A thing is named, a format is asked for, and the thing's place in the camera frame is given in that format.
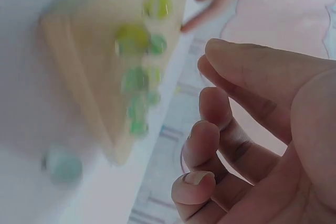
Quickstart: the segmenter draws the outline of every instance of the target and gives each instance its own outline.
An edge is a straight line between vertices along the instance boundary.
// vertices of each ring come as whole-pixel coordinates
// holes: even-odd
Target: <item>fingernail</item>
[[[214,174],[211,172],[192,172],[192,173],[187,174],[184,177],[183,181],[189,185],[197,186],[200,184],[202,179],[208,174],[211,174],[213,177],[215,177]]]

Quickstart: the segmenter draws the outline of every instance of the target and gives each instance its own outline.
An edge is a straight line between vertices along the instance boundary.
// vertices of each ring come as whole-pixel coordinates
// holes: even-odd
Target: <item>wooden board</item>
[[[123,164],[135,137],[127,118],[128,96],[121,79],[131,66],[165,69],[180,35],[185,0],[172,0],[172,14],[163,21],[145,19],[143,0],[58,0],[41,18],[45,38],[60,72],[107,156]],[[115,53],[114,34],[123,23],[145,22],[162,34],[167,50],[162,57],[128,58]]]

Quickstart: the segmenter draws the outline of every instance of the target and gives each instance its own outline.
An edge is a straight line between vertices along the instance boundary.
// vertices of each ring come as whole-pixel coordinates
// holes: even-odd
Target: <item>fingertip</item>
[[[216,155],[218,147],[218,127],[207,121],[199,121],[184,143],[183,158],[188,166],[198,166]]]
[[[225,49],[230,43],[222,39],[210,39],[205,45],[206,58],[219,53],[219,50]]]
[[[215,175],[208,171],[196,171],[179,177],[172,186],[175,203],[196,205],[207,202],[216,186]]]
[[[232,119],[227,93],[217,87],[208,87],[199,95],[199,110],[203,119],[223,129]]]
[[[209,61],[206,59],[205,55],[202,55],[197,62],[197,68],[201,73],[204,73],[204,71],[208,68],[208,65],[210,65]]]

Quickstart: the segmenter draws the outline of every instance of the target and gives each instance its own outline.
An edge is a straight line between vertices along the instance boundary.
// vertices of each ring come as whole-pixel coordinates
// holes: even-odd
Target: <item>white surface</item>
[[[125,167],[111,167],[38,36],[38,17],[50,1],[0,0],[0,223],[124,224],[169,97],[151,113],[155,130],[136,143]],[[198,9],[187,0],[186,17]],[[162,90],[166,95],[172,93],[191,39],[181,39],[170,62]],[[84,178],[76,187],[54,186],[41,173],[40,159],[55,143],[83,159]]]

